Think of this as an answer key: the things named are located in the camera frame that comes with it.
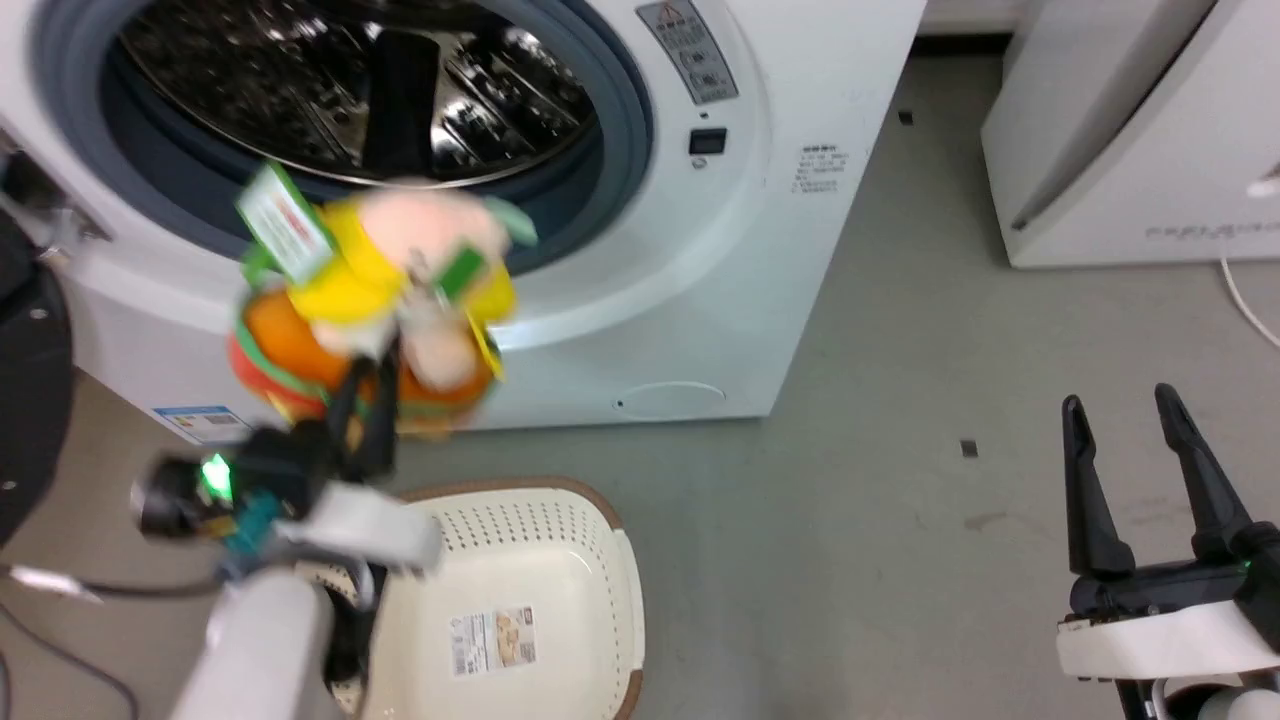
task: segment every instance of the front-loading washing machine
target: front-loading washing machine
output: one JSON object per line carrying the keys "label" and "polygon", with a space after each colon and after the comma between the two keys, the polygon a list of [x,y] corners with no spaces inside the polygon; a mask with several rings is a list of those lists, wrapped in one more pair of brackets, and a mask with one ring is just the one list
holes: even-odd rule
{"label": "front-loading washing machine", "polygon": [[224,350],[264,158],[534,218],[474,427],[767,415],[923,5],[5,0],[0,128],[65,208],[4,205],[69,256],[76,363],[197,442],[274,416]]}

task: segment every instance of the green tag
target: green tag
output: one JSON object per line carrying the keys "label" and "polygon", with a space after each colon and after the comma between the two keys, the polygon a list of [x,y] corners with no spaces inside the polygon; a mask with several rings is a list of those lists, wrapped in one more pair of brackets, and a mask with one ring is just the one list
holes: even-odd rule
{"label": "green tag", "polygon": [[333,260],[334,240],[278,163],[268,163],[236,200],[257,242],[289,282],[303,284]]}
{"label": "green tag", "polygon": [[475,247],[463,245],[462,250],[458,250],[458,254],[453,256],[449,266],[435,278],[435,288],[449,302],[457,302],[462,291],[488,266],[489,263],[485,261],[484,255],[480,255]]}

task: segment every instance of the stuffed toy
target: stuffed toy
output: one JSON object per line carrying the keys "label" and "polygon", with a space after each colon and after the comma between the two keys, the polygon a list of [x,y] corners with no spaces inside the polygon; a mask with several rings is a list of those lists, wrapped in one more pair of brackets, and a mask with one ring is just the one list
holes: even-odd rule
{"label": "stuffed toy", "polygon": [[[512,242],[536,242],[527,215],[411,181],[311,208],[270,170],[239,204],[259,238],[246,258],[253,292],[230,343],[247,387],[291,419],[319,415],[351,361],[381,357],[397,336],[402,418],[468,409],[500,379],[485,328],[515,309],[503,258]],[[283,283],[271,286],[264,269]]]}

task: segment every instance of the perforated basket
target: perforated basket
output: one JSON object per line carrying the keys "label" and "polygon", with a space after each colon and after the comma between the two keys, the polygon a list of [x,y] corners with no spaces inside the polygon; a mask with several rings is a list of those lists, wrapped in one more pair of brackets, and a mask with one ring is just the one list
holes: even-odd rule
{"label": "perforated basket", "polygon": [[[529,478],[404,500],[440,520],[444,556],[425,579],[388,580],[369,687],[334,688],[348,712],[369,720],[631,715],[645,652],[640,575],[599,493],[563,478]],[[349,588],[339,569],[307,571]],[[495,648],[503,641],[507,648]]]}

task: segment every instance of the gray floor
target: gray floor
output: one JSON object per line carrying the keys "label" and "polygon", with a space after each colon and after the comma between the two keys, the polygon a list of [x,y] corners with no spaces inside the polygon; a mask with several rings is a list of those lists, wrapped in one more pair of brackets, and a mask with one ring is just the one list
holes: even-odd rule
{"label": "gray floor", "polygon": [[[1256,515],[1280,518],[1280,354],[1210,266],[1007,268],[978,126],[989,60],[909,67],[774,415],[760,423],[513,432],[404,448],[397,488],[564,474],[603,491],[639,556],[641,719],[1116,716],[1060,675],[1066,611],[1059,405],[1083,396],[1117,523],[1144,561],[1189,555],[1151,391],[1174,383]],[[1238,272],[1280,325],[1274,266]],[[964,459],[960,439],[977,441]],[[60,478],[6,560],[102,578],[196,577],[147,546],[125,488],[180,443],[83,383]],[[170,706],[204,603],[5,602]],[[17,715],[122,717],[92,682],[0,625]]]}

